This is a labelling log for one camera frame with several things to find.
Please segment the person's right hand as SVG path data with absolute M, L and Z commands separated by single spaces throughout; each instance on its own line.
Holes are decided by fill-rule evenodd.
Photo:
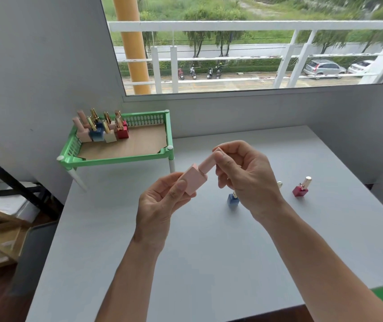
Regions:
M 243 140 L 222 143 L 212 151 L 217 147 L 242 168 L 239 175 L 216 175 L 218 187 L 236 191 L 240 202 L 253 218 L 262 226 L 267 225 L 285 205 L 268 158 Z

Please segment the person's left hand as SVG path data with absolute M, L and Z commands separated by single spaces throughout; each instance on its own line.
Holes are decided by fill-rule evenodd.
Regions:
M 175 211 L 162 211 L 161 193 L 173 186 L 182 174 L 183 172 L 174 172 L 163 176 L 140 195 L 133 236 L 135 242 L 145 243 L 157 252 L 163 249 L 170 228 L 171 216 Z M 188 196 L 187 203 L 195 196 L 196 193 Z

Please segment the pink nail polish bottle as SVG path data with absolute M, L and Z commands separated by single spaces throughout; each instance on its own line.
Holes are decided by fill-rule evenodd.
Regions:
M 179 178 L 180 180 L 185 180 L 187 187 L 185 189 L 185 194 L 191 196 L 193 195 L 208 179 L 208 172 L 216 166 L 215 153 L 216 151 L 221 151 L 220 147 L 217 147 L 210 156 L 208 156 L 203 162 L 199 165 L 196 163 L 192 164 Z

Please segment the person's right forearm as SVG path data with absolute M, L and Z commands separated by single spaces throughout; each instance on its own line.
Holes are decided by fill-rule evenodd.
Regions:
M 258 201 L 265 228 L 314 322 L 383 322 L 383 302 L 283 199 Z

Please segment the person's left forearm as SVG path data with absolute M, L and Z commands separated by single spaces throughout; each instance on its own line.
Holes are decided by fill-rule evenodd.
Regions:
M 156 261 L 167 235 L 135 232 L 94 322 L 146 322 Z

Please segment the brown cardboard liner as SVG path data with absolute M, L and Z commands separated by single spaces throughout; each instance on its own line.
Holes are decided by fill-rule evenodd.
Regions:
M 81 145 L 78 157 L 86 160 L 101 160 L 117 157 L 157 154 L 167 146 L 164 125 L 133 127 L 129 138 L 115 142 L 86 142 Z

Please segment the red nail polish bottle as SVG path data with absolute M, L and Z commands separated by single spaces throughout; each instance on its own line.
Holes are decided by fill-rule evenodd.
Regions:
M 312 177 L 305 177 L 302 183 L 299 183 L 292 191 L 295 197 L 303 197 L 307 194 L 310 183 L 312 182 Z

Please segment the cluster of assorted polish bottles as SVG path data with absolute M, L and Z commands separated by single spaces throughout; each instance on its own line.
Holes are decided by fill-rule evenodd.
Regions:
M 86 115 L 83 110 L 78 110 L 72 121 L 76 128 L 75 135 L 81 143 L 110 144 L 130 137 L 129 125 L 120 111 L 115 111 L 114 115 L 108 111 L 99 115 L 95 108 L 91 108 L 90 114 Z

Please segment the silver car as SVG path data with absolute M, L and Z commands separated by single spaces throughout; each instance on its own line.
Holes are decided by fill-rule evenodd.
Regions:
M 311 76 L 314 80 L 319 80 L 328 75 L 341 79 L 340 75 L 346 74 L 346 69 L 332 60 L 312 59 L 303 68 L 303 73 Z

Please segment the white balcony railing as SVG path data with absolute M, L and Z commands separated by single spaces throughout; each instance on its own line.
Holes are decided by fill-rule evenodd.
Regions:
M 383 32 L 383 21 L 108 21 L 114 33 L 142 32 L 146 59 L 127 59 L 122 46 L 114 46 L 119 64 L 146 62 L 149 82 L 132 82 L 121 70 L 126 96 L 135 95 L 133 86 L 150 85 L 151 94 L 257 91 L 283 88 L 330 87 L 357 84 L 383 84 L 383 46 L 375 45 L 361 52 L 360 43 L 344 47 L 330 46 L 320 53 L 317 34 L 325 32 Z M 244 31 L 232 41 L 228 56 L 220 48 L 204 41 L 198 58 L 189 46 L 185 31 Z M 367 73 L 326 76 L 314 80 L 303 73 L 312 59 L 332 60 L 346 70 L 361 60 L 374 60 Z M 194 65 L 197 80 L 190 75 Z M 216 66 L 222 65 L 221 79 Z M 212 79 L 207 79 L 208 68 Z M 178 78 L 182 68 L 184 80 Z

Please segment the green tree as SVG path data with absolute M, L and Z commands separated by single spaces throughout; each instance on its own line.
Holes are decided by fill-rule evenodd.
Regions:
M 183 16 L 184 21 L 245 21 L 246 15 L 239 9 L 205 8 L 190 9 Z M 226 57 L 232 41 L 241 39 L 244 31 L 185 31 L 189 46 L 194 48 L 194 58 L 198 58 L 204 41 L 212 41 L 220 48 L 220 56 Z

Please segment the dark grey bin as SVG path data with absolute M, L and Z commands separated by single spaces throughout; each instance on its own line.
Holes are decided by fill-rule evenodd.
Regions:
M 49 222 L 30 228 L 11 282 L 9 296 L 25 296 L 36 290 L 58 223 Z

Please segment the white box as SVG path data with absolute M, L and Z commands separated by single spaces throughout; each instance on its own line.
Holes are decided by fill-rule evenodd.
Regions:
M 40 210 L 21 195 L 0 197 L 0 211 L 15 218 L 34 222 Z

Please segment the grey window frame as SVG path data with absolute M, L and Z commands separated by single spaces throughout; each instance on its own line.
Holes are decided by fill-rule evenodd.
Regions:
M 383 0 L 137 0 L 137 2 L 140 21 L 184 21 L 185 12 L 199 7 L 237 8 L 246 15 L 245 21 L 383 21 Z M 101 3 L 107 22 L 118 21 L 113 0 L 101 0 Z M 109 32 L 109 35 L 113 47 L 122 46 L 121 33 L 114 33 L 112 37 Z M 375 45 L 383 46 L 383 32 L 350 32 L 347 35 L 341 32 L 328 32 L 328 28 L 326 28 L 325 32 L 317 34 L 317 46 L 320 47 L 320 53 L 326 53 L 330 46 L 344 47 L 347 43 L 360 43 L 361 52 L 365 53 Z M 117 62 L 117 66 L 119 72 L 126 70 L 127 77 L 130 76 L 128 64 Z M 366 85 L 383 84 L 357 84 L 361 88 L 366 88 Z M 216 97 L 227 98 L 230 96 L 234 99 L 242 96 L 273 96 L 297 92 L 306 93 L 316 89 L 323 91 L 330 88 L 334 90 L 350 89 L 353 86 L 356 85 L 126 96 L 120 73 L 122 100 L 127 105 L 137 105 L 139 102 L 215 100 Z

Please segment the black metal frame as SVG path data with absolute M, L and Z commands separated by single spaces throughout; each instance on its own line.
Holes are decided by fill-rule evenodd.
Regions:
M 20 181 L 15 179 L 11 174 L 6 172 L 6 170 L 4 170 L 1 166 L 0 166 L 0 179 L 4 183 L 6 183 L 9 187 L 11 187 L 11 190 L 0 191 L 0 197 L 11 196 L 11 195 L 21 195 L 30 203 L 32 203 L 34 206 L 36 206 L 40 211 L 46 214 L 48 217 L 50 217 L 53 220 L 58 220 L 58 218 L 60 217 L 60 214 L 54 211 L 48 204 L 44 202 L 44 200 L 35 196 L 35 193 L 44 194 L 44 192 L 47 191 L 43 186 L 38 185 L 36 187 L 27 188 L 24 185 L 22 185 Z

